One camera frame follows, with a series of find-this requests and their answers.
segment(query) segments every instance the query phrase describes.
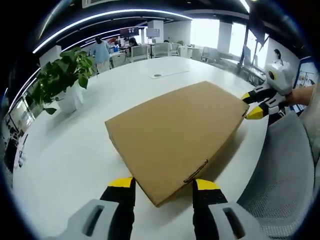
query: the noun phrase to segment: white flower pot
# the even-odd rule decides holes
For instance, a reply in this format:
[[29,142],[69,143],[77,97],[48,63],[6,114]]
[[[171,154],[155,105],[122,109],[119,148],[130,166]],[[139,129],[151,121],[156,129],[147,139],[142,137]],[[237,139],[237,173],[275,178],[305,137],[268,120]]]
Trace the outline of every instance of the white flower pot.
[[82,90],[76,81],[72,87],[68,87],[66,92],[62,91],[55,96],[61,111],[65,114],[71,114],[79,108],[83,102]]

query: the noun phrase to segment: window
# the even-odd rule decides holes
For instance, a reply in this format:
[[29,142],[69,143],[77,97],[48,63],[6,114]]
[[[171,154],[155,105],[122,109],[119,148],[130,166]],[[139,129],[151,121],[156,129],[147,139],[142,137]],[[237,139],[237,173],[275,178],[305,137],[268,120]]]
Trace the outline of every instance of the window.
[[233,23],[231,29],[231,39],[229,53],[240,57],[244,47],[246,26],[240,23]]
[[139,36],[135,36],[135,40],[137,44],[142,44],[142,31],[144,31],[144,44],[148,43],[148,38],[147,38],[147,28],[139,29]]
[[216,49],[218,46],[220,21],[216,19],[193,19],[190,43]]
[[[233,54],[238,57],[241,56],[242,49],[245,42],[245,35],[246,35],[246,26],[243,24],[234,22],[232,24],[232,29],[231,29],[231,39],[230,39],[230,47],[229,47],[230,54]],[[261,48],[260,43],[258,43],[258,46],[256,48],[256,37],[249,30],[246,46],[251,51],[250,61],[252,62],[252,60],[254,59],[255,48],[256,48],[256,55],[258,57],[258,67],[262,69],[265,67],[265,64],[266,64],[268,45],[269,45],[269,39],[265,42],[263,48]]]
[[[268,34],[265,34],[264,40],[266,40],[268,36],[269,36]],[[246,46],[251,51],[251,57],[250,57],[251,62],[254,59],[255,48],[256,48],[256,39],[257,38],[255,37],[255,35],[249,30],[248,41],[246,43]],[[268,45],[269,45],[269,39],[265,42],[265,44],[263,45],[263,48],[261,48],[261,44],[259,42],[258,42],[258,45],[256,48],[256,55],[258,57],[258,67],[260,67],[262,69],[265,67],[265,64],[266,64]]]

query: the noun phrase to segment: monitor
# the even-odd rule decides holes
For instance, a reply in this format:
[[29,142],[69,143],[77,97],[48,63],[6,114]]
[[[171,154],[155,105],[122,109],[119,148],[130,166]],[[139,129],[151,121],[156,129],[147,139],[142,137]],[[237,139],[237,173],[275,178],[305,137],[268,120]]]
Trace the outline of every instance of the monitor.
[[127,27],[127,28],[120,29],[120,38],[133,37],[133,36],[139,36],[138,27]]
[[154,38],[148,38],[148,44],[155,44],[156,40]]
[[147,28],[146,36],[148,38],[159,38],[160,37],[160,29],[157,28]]
[[265,44],[266,34],[265,24],[254,7],[250,8],[248,26],[253,35],[256,37],[256,41],[263,46]]

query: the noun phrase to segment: round white table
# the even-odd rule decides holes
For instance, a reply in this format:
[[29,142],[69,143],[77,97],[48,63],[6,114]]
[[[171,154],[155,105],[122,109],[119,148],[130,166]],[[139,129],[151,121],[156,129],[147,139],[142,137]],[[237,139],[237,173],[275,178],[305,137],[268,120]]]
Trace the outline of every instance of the round white table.
[[[13,172],[13,194],[32,229],[40,237],[59,235],[67,227],[68,218],[91,199],[99,199],[110,181],[131,175],[109,140],[106,120],[202,81],[239,98],[254,88],[209,64],[178,56],[162,57],[92,77],[83,91],[83,105],[69,116],[59,110],[54,115],[42,112],[25,133],[28,137],[23,152],[27,160]],[[221,187],[229,202],[239,199],[255,170],[267,123],[268,117],[244,119],[219,156],[227,164],[211,180]],[[195,239],[190,197],[182,196],[157,208],[137,185],[134,214],[132,240]]]

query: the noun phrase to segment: box flap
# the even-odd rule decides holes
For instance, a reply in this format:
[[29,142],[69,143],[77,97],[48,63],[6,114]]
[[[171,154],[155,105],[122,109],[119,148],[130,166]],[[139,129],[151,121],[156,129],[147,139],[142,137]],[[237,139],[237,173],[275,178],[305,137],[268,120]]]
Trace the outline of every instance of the box flap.
[[105,125],[133,177],[158,206],[216,161],[248,108],[204,81],[144,102]]

